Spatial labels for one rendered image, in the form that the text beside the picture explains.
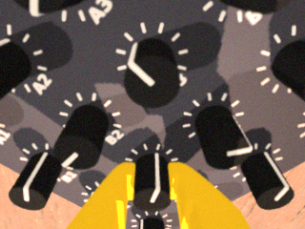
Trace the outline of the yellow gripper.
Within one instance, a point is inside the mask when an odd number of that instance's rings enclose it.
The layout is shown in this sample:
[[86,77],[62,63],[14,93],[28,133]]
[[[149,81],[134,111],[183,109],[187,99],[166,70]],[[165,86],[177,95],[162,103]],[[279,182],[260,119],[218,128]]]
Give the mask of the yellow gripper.
[[[168,167],[181,229],[251,229],[240,210],[194,169],[181,162]],[[133,162],[118,165],[66,229],[125,229],[134,173]]]

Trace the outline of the dark grey knob box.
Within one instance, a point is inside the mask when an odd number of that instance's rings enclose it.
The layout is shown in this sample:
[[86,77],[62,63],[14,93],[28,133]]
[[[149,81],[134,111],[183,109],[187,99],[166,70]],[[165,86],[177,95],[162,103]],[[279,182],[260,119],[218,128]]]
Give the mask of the dark grey knob box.
[[0,99],[19,208],[82,208],[133,162],[126,229],[180,229],[181,162],[279,209],[305,162],[305,0],[0,0]]

